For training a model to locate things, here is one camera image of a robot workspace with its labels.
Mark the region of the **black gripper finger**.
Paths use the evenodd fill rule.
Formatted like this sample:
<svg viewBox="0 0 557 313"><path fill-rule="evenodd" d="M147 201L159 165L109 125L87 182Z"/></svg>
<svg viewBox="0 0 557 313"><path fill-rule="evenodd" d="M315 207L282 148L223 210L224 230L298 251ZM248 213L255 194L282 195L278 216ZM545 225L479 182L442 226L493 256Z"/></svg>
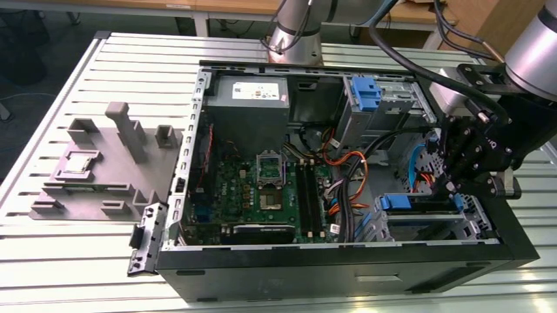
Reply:
<svg viewBox="0 0 557 313"><path fill-rule="evenodd" d="M441 152L443 159L442 185L450 194L455 194L453 182L454 166L458 160L463 140L462 118L447 116L441 128Z"/></svg>
<svg viewBox="0 0 557 313"><path fill-rule="evenodd" d="M458 139L458 162L455 163L455 186L461 194L493 197L494 187L486 169L486 159L493 151L489 139L473 127L465 127Z"/></svg>

